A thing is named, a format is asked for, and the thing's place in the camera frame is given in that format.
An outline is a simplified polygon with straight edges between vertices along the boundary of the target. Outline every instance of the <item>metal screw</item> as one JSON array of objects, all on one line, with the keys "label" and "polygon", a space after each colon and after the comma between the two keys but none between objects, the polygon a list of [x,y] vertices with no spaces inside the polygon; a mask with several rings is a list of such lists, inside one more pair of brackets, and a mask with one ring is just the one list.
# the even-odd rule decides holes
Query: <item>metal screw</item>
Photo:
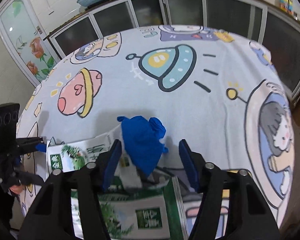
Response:
[{"label": "metal screw", "polygon": [[94,163],[94,162],[90,162],[90,163],[87,164],[87,168],[88,168],[88,169],[94,169],[96,166],[97,166],[97,165],[96,165],[96,163]]},{"label": "metal screw", "polygon": [[52,174],[57,176],[61,173],[61,171],[62,171],[61,169],[55,169],[52,171]]},{"label": "metal screw", "polygon": [[206,168],[209,170],[212,170],[214,168],[214,164],[213,163],[206,163]]},{"label": "metal screw", "polygon": [[240,175],[247,176],[248,172],[246,170],[239,170]]}]

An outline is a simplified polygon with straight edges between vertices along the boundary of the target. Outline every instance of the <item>cartoon tablecloth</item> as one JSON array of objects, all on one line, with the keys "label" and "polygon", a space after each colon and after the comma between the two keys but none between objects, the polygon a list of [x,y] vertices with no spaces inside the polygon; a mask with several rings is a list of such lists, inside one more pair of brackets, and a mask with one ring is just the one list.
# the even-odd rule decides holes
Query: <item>cartoon tablecloth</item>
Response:
[{"label": "cartoon tablecloth", "polygon": [[[61,60],[34,91],[17,137],[66,143],[93,138],[117,116],[157,117],[169,149],[153,174],[179,177],[191,230],[200,205],[182,169],[178,143],[221,169],[247,169],[280,226],[290,195],[294,139],[291,114],[270,52],[255,41],[202,26],[160,25],[115,33]],[[27,171],[45,178],[44,153],[24,158]],[[38,193],[20,195],[26,213]],[[227,218],[223,194],[217,236]]]}]

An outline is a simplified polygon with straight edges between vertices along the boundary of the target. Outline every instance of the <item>pink planet cartoon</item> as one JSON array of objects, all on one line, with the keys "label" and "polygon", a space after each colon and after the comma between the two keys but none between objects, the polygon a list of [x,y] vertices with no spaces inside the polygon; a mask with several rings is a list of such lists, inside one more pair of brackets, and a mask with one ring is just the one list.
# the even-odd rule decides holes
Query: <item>pink planet cartoon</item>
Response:
[{"label": "pink planet cartoon", "polygon": [[64,115],[77,113],[86,117],[102,84],[102,74],[97,70],[81,69],[61,90],[58,109]]}]

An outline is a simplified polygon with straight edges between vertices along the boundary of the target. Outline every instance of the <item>wall switch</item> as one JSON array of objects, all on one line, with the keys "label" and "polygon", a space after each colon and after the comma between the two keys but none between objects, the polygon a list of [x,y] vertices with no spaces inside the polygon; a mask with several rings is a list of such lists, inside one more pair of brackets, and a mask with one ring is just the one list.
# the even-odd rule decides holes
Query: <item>wall switch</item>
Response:
[{"label": "wall switch", "polygon": [[54,12],[54,10],[52,9],[52,8],[50,8],[49,10],[48,10],[48,14],[50,15],[50,14],[52,14]]}]

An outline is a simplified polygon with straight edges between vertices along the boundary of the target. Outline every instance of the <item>blue gripper pad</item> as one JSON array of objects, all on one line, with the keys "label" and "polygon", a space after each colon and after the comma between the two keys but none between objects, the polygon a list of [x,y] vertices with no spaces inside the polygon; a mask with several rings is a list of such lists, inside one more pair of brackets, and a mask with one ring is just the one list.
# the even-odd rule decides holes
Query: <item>blue gripper pad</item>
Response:
[{"label": "blue gripper pad", "polygon": [[39,151],[39,152],[43,152],[46,153],[47,152],[47,145],[45,143],[39,143],[35,146],[35,148]]},{"label": "blue gripper pad", "polygon": [[111,156],[103,172],[103,183],[102,183],[103,191],[106,191],[111,185],[111,181],[114,177],[114,172],[115,169],[117,168],[119,159],[121,157],[121,153],[122,153],[121,142],[119,140],[115,140],[109,151],[109,154],[111,154]]},{"label": "blue gripper pad", "polygon": [[194,188],[196,192],[199,190],[199,173],[194,166],[194,163],[191,159],[190,154],[192,151],[190,150],[187,142],[185,139],[182,139],[179,142],[179,155],[183,164],[183,167],[185,168],[188,180],[190,182],[190,186]]}]

